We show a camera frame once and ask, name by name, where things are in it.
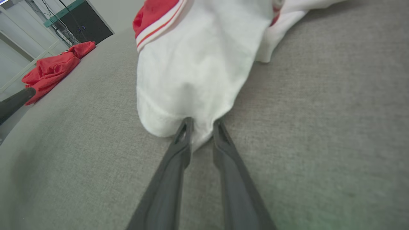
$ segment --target gray upholstery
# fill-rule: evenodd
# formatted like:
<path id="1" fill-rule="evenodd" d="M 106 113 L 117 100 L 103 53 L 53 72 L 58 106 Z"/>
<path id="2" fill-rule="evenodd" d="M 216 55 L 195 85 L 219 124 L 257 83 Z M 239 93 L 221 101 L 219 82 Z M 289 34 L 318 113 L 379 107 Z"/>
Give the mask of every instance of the gray upholstery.
<path id="1" fill-rule="evenodd" d="M 310 12 L 254 64 L 225 117 L 280 230 L 409 229 L 409 3 Z M 126 227 L 170 139 L 135 98 L 131 29 L 115 34 L 0 147 L 0 229 Z M 185 172 L 180 229 L 223 229 L 212 143 Z"/>

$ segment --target red cloth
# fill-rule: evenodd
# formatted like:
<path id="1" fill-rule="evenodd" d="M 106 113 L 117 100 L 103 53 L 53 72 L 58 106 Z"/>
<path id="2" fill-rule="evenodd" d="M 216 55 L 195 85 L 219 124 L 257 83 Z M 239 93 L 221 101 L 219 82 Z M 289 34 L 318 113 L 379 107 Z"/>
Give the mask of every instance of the red cloth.
<path id="1" fill-rule="evenodd" d="M 146 0 L 132 23 L 135 38 L 149 25 L 172 9 L 179 0 Z"/>
<path id="2" fill-rule="evenodd" d="M 26 106 L 37 102 L 42 96 L 52 90 L 65 76 L 67 76 L 91 50 L 95 49 L 95 42 L 88 41 L 72 46 L 68 51 L 54 57 L 37 61 L 37 66 L 21 79 L 26 88 L 33 87 L 36 94 Z"/>

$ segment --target white cloth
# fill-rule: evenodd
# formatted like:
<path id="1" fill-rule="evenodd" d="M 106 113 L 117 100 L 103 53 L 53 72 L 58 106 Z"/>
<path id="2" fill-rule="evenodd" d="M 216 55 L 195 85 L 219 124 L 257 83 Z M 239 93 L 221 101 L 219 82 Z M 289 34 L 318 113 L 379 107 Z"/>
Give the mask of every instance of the white cloth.
<path id="1" fill-rule="evenodd" d="M 274 48 L 284 38 L 287 31 L 310 10 L 327 8 L 342 1 L 344 0 L 286 0 L 277 22 L 266 29 L 255 61 L 270 62 Z"/>
<path id="2" fill-rule="evenodd" d="M 175 23 L 140 51 L 137 109 L 143 126 L 167 137 L 192 117 L 196 150 L 211 137 L 213 122 L 232 108 L 260 44 L 257 60 L 269 61 L 285 32 L 309 9 L 336 1 L 287 0 L 278 28 L 268 30 L 272 0 L 187 1 Z"/>

